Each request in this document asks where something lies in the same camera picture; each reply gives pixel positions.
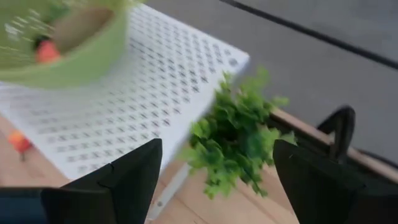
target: green bowl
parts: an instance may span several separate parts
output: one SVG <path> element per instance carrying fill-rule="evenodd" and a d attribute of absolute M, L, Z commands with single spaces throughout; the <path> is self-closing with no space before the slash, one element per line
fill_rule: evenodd
<path fill-rule="evenodd" d="M 7 50 L 24 53 L 18 53 L 15 59 L 22 61 L 21 65 L 18 62 L 17 66 L 11 67 L 10 63 L 6 66 L 0 64 L 0 81 L 30 87 L 63 88 L 86 84 L 107 74 L 126 48 L 127 12 L 124 0 L 119 1 L 121 4 L 116 7 L 117 11 L 114 10 L 114 16 L 97 34 L 54 62 L 36 64 L 29 47 L 4 46 L 0 38 L 0 50 L 3 51 L 0 60 L 13 60 L 15 53 L 4 58 Z"/>

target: artificial plant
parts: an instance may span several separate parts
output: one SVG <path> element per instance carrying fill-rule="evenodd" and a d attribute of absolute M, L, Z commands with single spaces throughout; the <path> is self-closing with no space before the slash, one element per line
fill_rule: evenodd
<path fill-rule="evenodd" d="M 235 93 L 230 76 L 225 73 L 224 77 L 210 112 L 192 126 L 190 147 L 184 150 L 184 158 L 191 166 L 191 174 L 202 168 L 207 170 L 204 193 L 209 198 L 219 192 L 227 196 L 237 179 L 265 197 L 267 192 L 259 185 L 261 170 L 264 164 L 274 164 L 275 140 L 295 144 L 293 133 L 281 134 L 278 129 L 267 127 L 272 110 L 288 100 L 275 97 L 266 101 L 261 97 L 261 89 L 268 80 L 263 68 Z"/>

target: orange object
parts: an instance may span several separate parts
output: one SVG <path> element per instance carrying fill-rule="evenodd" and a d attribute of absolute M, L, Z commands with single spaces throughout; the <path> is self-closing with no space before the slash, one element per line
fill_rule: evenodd
<path fill-rule="evenodd" d="M 8 136 L 8 141 L 14 146 L 14 149 L 19 153 L 24 153 L 28 150 L 32 144 L 25 136 L 19 132 L 14 131 L 12 134 Z"/>
<path fill-rule="evenodd" d="M 53 62 L 60 57 L 60 53 L 51 40 L 42 41 L 36 50 L 36 61 L 39 63 Z"/>

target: white perforated panel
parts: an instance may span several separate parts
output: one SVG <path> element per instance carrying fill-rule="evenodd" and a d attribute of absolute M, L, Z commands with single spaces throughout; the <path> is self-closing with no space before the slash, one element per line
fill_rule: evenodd
<path fill-rule="evenodd" d="M 239 73 L 249 60 L 147 6 L 130 21 L 128 52 L 101 80 L 67 90 L 0 86 L 0 111 L 69 179 L 152 138 L 163 139 L 164 168 L 211 104 L 223 71 Z"/>

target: black pointed object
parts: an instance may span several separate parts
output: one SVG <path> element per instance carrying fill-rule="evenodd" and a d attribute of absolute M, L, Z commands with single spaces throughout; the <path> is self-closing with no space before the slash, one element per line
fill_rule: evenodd
<path fill-rule="evenodd" d="M 398 186 L 350 161 L 277 141 L 279 179 L 300 224 L 398 223 Z"/>
<path fill-rule="evenodd" d="M 154 139 L 59 189 L 0 189 L 0 223 L 143 224 L 159 178 Z"/>

